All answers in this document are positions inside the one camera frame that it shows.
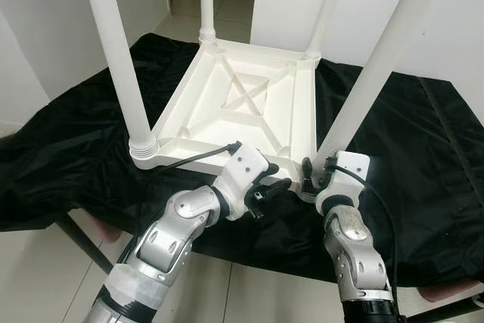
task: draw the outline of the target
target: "white wall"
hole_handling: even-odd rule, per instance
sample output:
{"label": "white wall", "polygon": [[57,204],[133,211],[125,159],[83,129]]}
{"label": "white wall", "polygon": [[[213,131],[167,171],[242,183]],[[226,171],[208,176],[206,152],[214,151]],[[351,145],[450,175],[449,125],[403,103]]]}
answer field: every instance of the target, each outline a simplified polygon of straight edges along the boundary
{"label": "white wall", "polygon": [[0,9],[0,129],[5,124],[23,125],[47,103],[48,97]]}
{"label": "white wall", "polygon": [[[168,0],[118,3],[130,44],[169,13]],[[88,0],[0,0],[0,9],[50,99],[106,67]]]}
{"label": "white wall", "polygon": [[[255,0],[251,43],[303,51],[322,0]],[[339,0],[323,58],[363,66],[398,0]],[[397,72],[452,81],[484,123],[484,0],[436,0]]]}

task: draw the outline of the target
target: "white leg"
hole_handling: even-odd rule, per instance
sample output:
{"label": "white leg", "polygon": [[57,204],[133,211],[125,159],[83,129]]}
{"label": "white leg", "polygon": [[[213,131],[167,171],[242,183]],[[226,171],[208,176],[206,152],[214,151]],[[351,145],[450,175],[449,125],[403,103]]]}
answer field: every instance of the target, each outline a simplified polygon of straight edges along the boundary
{"label": "white leg", "polygon": [[365,68],[349,93],[313,160],[313,183],[323,174],[327,157],[344,151],[404,54],[433,0],[399,0]]}
{"label": "white leg", "polygon": [[311,40],[308,49],[304,52],[306,60],[314,60],[315,66],[318,66],[321,59],[321,45],[324,41],[326,29],[330,24],[334,8],[338,0],[323,0],[319,9],[318,18],[316,19],[315,28],[312,31]]}
{"label": "white leg", "polygon": [[150,157],[157,152],[157,140],[148,124],[117,2],[89,1],[128,128],[131,154],[133,157]]}
{"label": "white leg", "polygon": [[215,42],[213,27],[213,0],[200,0],[202,11],[202,27],[200,28],[200,43]]}

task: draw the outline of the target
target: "black cloth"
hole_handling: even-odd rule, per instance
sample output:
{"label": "black cloth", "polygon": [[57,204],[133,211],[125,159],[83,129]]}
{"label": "black cloth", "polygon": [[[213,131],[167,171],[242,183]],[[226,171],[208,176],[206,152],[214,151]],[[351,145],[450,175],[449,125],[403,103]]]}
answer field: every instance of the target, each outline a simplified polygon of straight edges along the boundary
{"label": "black cloth", "polygon": [[[198,45],[154,34],[132,47],[132,58],[153,126]],[[320,144],[360,67],[321,60],[316,75]],[[108,70],[40,110],[0,148],[0,230],[45,228],[73,208],[125,231],[163,212],[167,198],[214,177],[181,169],[160,175],[137,169]],[[451,83],[394,73],[365,118],[349,151],[371,156],[368,181],[396,221],[400,285],[424,286],[462,278],[484,280],[484,129]],[[314,205],[289,191],[263,208],[208,228],[194,250],[249,266],[334,280]],[[361,214],[391,272],[392,235],[373,195]]]}

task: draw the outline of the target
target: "tiled floor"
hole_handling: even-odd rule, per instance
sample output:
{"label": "tiled floor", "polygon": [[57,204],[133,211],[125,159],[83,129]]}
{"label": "tiled floor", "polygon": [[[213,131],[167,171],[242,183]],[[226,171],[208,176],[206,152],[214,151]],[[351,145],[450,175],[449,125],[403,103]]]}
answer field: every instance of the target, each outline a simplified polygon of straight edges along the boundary
{"label": "tiled floor", "polygon": [[[215,0],[217,36],[248,42],[253,0]],[[197,42],[200,1],[173,0],[173,14],[156,33]],[[83,211],[71,213],[111,261],[129,240],[102,244]],[[0,322],[76,323],[89,311],[106,275],[55,225],[44,231],[0,234]],[[470,296],[482,285],[468,291]],[[405,314],[435,306],[413,288],[399,289]],[[169,291],[155,323],[341,322],[335,284],[268,272],[193,253]],[[455,318],[482,322],[484,312]]]}

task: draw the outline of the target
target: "cable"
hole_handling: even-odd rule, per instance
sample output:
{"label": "cable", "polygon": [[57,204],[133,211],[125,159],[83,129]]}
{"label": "cable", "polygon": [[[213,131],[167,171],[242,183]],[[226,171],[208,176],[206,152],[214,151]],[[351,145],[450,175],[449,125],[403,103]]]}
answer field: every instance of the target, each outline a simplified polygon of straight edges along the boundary
{"label": "cable", "polygon": [[[165,172],[167,172],[167,171],[169,171],[171,169],[174,169],[174,168],[177,168],[179,166],[183,166],[185,164],[194,162],[195,160],[200,160],[200,159],[203,159],[203,158],[212,157],[214,155],[223,153],[224,151],[235,152],[240,146],[241,146],[241,143],[238,141],[238,142],[233,143],[233,144],[227,144],[226,146],[221,147],[219,149],[215,149],[214,151],[208,151],[208,152],[203,153],[203,154],[194,155],[193,157],[189,157],[189,158],[186,158],[186,159],[183,159],[183,160],[179,160],[178,162],[175,162],[173,164],[169,164],[168,166],[160,167],[157,170],[157,172],[155,172],[153,175],[150,176],[150,178],[147,180],[146,184],[149,186],[151,184],[151,182],[156,177],[158,177],[159,175],[161,175],[161,174],[163,174],[163,173],[165,173]],[[142,230],[142,226],[141,226],[141,214],[142,214],[142,210],[143,210],[143,199],[140,198],[140,199],[138,199],[138,202],[136,204],[136,226],[135,226],[135,233],[133,234],[133,239],[131,239],[131,241],[130,241],[130,245],[131,246],[129,248],[129,252],[126,254],[126,256],[124,258],[124,262],[126,262],[126,260],[128,259],[129,255],[131,255],[131,253],[135,250],[136,245],[138,243],[138,239],[139,239],[139,237],[141,235],[141,230]]]}
{"label": "cable", "polygon": [[331,170],[331,169],[335,169],[335,170],[339,170],[340,172],[343,172],[347,175],[349,175],[350,177],[353,177],[354,179],[356,179],[358,182],[362,183],[369,191],[371,191],[371,193],[373,193],[375,195],[375,197],[378,199],[378,201],[380,202],[380,204],[382,205],[383,207],[383,210],[385,211],[385,214],[386,216],[388,217],[388,220],[390,222],[390,228],[392,229],[392,236],[393,236],[393,250],[392,250],[392,261],[393,261],[393,269],[392,269],[392,295],[393,295],[393,299],[394,299],[394,303],[395,303],[395,310],[396,310],[396,313],[397,315],[400,315],[400,311],[399,311],[399,300],[398,300],[398,297],[397,297],[397,289],[396,289],[396,283],[397,283],[397,277],[396,277],[396,274],[397,274],[397,268],[398,268],[398,263],[397,263],[397,259],[398,259],[398,243],[397,243],[397,238],[396,238],[396,227],[395,227],[395,221],[393,221],[393,217],[390,213],[390,210],[388,208],[388,205],[386,204],[385,200],[383,199],[383,197],[380,196],[380,194],[378,193],[378,191],[368,182],[366,182],[362,177],[360,177],[359,175],[341,167],[341,166],[338,166],[338,165],[330,165],[327,167],[327,169]]}

